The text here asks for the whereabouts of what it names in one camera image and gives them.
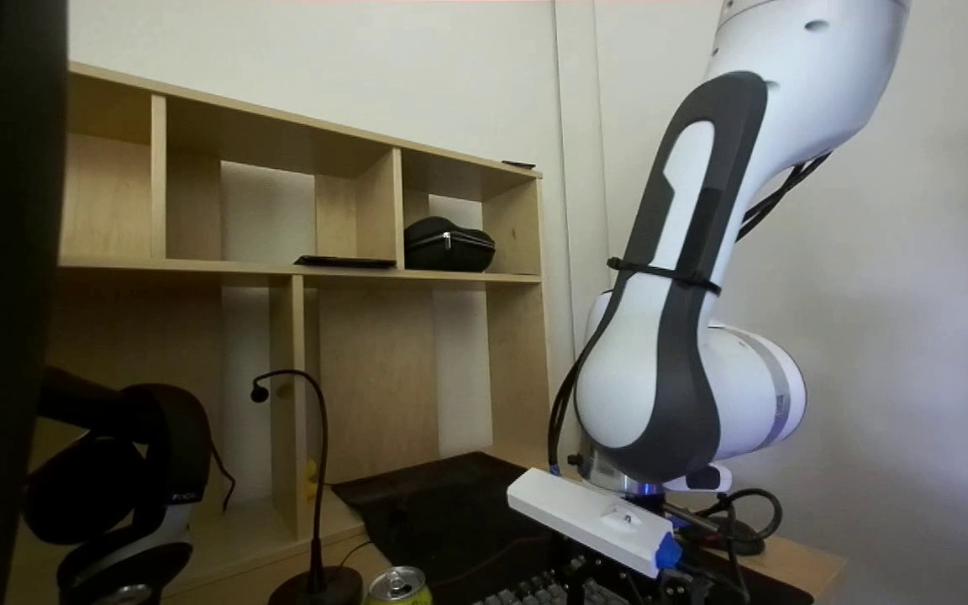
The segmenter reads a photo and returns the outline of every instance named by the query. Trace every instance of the black headphones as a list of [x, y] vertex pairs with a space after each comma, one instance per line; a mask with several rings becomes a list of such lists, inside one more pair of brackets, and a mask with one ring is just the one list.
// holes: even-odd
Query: black headphones
[[158, 603], [189, 566], [189, 515], [209, 485], [204, 408], [181, 386], [109, 389], [48, 371], [39, 416], [88, 435], [27, 481], [23, 522], [49, 544], [59, 605]]

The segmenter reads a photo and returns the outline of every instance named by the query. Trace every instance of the wooden shelf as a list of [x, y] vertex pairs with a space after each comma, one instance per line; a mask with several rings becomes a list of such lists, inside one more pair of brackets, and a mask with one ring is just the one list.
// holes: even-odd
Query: wooden shelf
[[[257, 574], [309, 537], [301, 479], [316, 457], [311, 392], [273, 384], [267, 416], [250, 377], [320, 377], [332, 426], [330, 481], [440, 457], [445, 343], [436, 297], [478, 297], [490, 445], [542, 447], [549, 423], [537, 171], [330, 124], [175, 83], [73, 63], [68, 199], [48, 358], [105, 386], [175, 384], [211, 420], [258, 494], [217, 512], [217, 475], [196, 512], [184, 594]], [[494, 238], [484, 273], [407, 269], [403, 228], [467, 211]], [[391, 260], [392, 269], [311, 269], [295, 257]], [[72, 445], [36, 432], [32, 463]], [[330, 497], [323, 530], [361, 536]], [[55, 590], [48, 548], [19, 530], [10, 603]]]

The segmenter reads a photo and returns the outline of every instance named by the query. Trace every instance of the lamp base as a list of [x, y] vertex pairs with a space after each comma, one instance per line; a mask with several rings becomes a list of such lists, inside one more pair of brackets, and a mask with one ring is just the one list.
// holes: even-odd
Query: lamp base
[[323, 567], [323, 593], [309, 593], [309, 571], [283, 582], [269, 605], [361, 605], [363, 577], [353, 567]]

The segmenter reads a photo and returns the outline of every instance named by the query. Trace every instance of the white device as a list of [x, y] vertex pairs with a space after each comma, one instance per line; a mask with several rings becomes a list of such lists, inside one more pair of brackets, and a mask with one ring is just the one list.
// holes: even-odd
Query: white device
[[[615, 288], [597, 301], [569, 380], [604, 469], [662, 487], [798, 432], [807, 400], [798, 363], [713, 322], [713, 304], [758, 211], [754, 199], [785, 171], [810, 171], [875, 115], [909, 9], [909, 0], [726, 0], [706, 82], [670, 121], [628, 248], [613, 264]], [[565, 505], [570, 529], [549, 512], [549, 492], [533, 497], [533, 475], [522, 481], [510, 487], [522, 515], [608, 554], [615, 529], [592, 487], [565, 492], [585, 500], [581, 515]]]

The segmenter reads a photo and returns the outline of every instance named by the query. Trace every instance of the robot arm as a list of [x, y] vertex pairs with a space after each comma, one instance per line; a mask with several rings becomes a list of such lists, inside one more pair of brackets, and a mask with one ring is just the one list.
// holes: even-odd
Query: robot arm
[[[798, 363], [710, 313], [737, 238], [764, 218], [754, 196], [784, 171], [791, 190], [875, 115], [905, 17], [909, 0], [726, 0], [706, 82], [660, 145], [615, 288], [556, 408], [577, 389], [588, 447], [615, 475], [660, 487], [798, 432]], [[509, 500], [649, 577], [678, 558], [672, 525], [615, 494], [527, 471]]]

